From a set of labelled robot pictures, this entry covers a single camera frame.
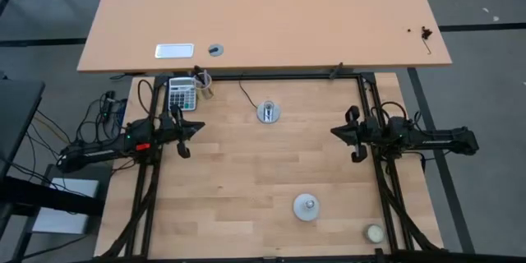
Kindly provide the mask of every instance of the white round object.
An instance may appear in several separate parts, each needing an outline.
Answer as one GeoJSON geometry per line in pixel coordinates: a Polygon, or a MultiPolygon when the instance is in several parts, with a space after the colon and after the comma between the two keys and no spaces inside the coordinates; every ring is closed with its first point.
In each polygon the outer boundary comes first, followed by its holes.
{"type": "Polygon", "coordinates": [[[281,115],[281,108],[272,101],[265,101],[257,106],[256,116],[264,124],[277,122],[281,115]]]}
{"type": "Polygon", "coordinates": [[[384,236],[384,229],[379,225],[371,224],[365,229],[365,237],[372,243],[383,242],[384,236]]]}
{"type": "Polygon", "coordinates": [[[301,221],[312,221],[320,214],[320,202],[311,194],[300,194],[294,200],[293,210],[301,221]]]}

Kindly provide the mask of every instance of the wooden table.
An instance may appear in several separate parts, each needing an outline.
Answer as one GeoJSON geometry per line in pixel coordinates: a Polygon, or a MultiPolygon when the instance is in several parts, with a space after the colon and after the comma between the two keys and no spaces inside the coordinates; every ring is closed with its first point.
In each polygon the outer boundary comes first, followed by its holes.
{"type": "MultiPolygon", "coordinates": [[[[403,103],[395,74],[378,73],[376,79],[383,101],[403,103]]],[[[138,81],[132,82],[124,122],[145,116],[138,81]]],[[[350,105],[361,106],[356,81],[244,81],[243,86],[256,104],[266,99],[279,104],[279,121],[261,124],[237,81],[215,82],[214,98],[184,113],[206,126],[188,142],[190,159],[179,157],[175,144],[164,147],[150,258],[373,253],[378,245],[368,243],[362,231],[384,222],[371,157],[352,163],[353,148],[329,132],[344,124],[350,105]],[[303,192],[321,203],[315,222],[293,214],[293,200],[303,192]]],[[[145,102],[148,96],[145,90],[145,102]]],[[[396,163],[408,214],[440,246],[418,157],[396,163]]],[[[137,171],[136,166],[112,177],[95,255],[106,251],[126,224],[137,171]]],[[[389,252],[387,242],[379,246],[389,252]]]]}
{"type": "Polygon", "coordinates": [[[451,60],[427,0],[101,0],[81,72],[420,67],[451,60]],[[433,31],[421,39],[425,26],[433,31]],[[156,59],[157,44],[194,44],[156,59]],[[212,57],[208,48],[222,44],[212,57]]]}

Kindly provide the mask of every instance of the floor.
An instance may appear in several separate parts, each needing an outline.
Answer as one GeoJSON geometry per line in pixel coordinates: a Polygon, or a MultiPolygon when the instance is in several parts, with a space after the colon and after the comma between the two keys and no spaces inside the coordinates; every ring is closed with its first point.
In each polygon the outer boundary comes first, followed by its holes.
{"type": "MultiPolygon", "coordinates": [[[[0,40],[85,38],[99,0],[11,0],[0,17],[0,40]]],[[[524,0],[429,0],[439,25],[470,25],[526,21],[524,0]]],[[[475,131],[479,152],[473,157],[448,155],[454,184],[479,253],[526,256],[522,202],[526,167],[526,130],[522,94],[526,92],[526,30],[443,33],[454,66],[419,69],[418,73],[437,127],[468,126],[475,131]]],[[[46,83],[40,109],[70,134],[84,116],[87,104],[103,91],[127,96],[130,80],[111,81],[109,74],[80,74],[76,64],[82,45],[0,48],[0,70],[12,79],[46,83]]],[[[410,113],[418,105],[405,69],[399,74],[410,113]]],[[[39,126],[40,134],[55,149],[62,143],[39,126]]],[[[36,146],[37,171],[53,162],[49,152],[36,146]]],[[[27,141],[16,157],[31,164],[27,141]]],[[[433,206],[445,246],[460,251],[450,211],[436,167],[426,171],[433,206]]],[[[0,243],[0,261],[10,258],[23,219],[10,222],[0,243]]],[[[39,234],[29,252],[57,246],[74,237],[39,234]]],[[[31,261],[66,262],[89,259],[95,234],[61,251],[31,261]]]]}

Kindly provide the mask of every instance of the small cylinder object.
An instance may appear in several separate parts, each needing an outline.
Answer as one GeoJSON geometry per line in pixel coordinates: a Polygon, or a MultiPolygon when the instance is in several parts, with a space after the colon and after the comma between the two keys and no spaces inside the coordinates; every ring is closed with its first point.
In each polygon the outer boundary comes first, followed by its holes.
{"type": "Polygon", "coordinates": [[[384,229],[377,224],[367,225],[363,234],[369,242],[380,243],[384,241],[384,229]]]}
{"type": "Polygon", "coordinates": [[[196,87],[197,98],[199,99],[212,99],[214,92],[212,91],[212,76],[208,72],[201,72],[199,74],[201,79],[194,77],[194,86],[196,87]]]}
{"type": "Polygon", "coordinates": [[[257,118],[263,123],[274,123],[279,119],[281,108],[272,101],[265,101],[257,106],[257,118]]]}
{"type": "Polygon", "coordinates": [[[301,221],[312,221],[320,215],[320,202],[311,194],[300,194],[294,200],[293,210],[301,221]]]}

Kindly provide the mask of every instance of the pen holder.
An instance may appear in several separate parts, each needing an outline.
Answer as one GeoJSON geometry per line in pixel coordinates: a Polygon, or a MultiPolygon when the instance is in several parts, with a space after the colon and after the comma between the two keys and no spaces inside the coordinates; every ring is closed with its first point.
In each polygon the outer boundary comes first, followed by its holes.
{"type": "Polygon", "coordinates": [[[197,74],[201,80],[206,82],[206,85],[203,85],[200,79],[194,77],[194,85],[196,86],[197,98],[199,99],[212,99],[214,97],[214,92],[212,91],[212,77],[208,73],[201,72],[197,74]]]}

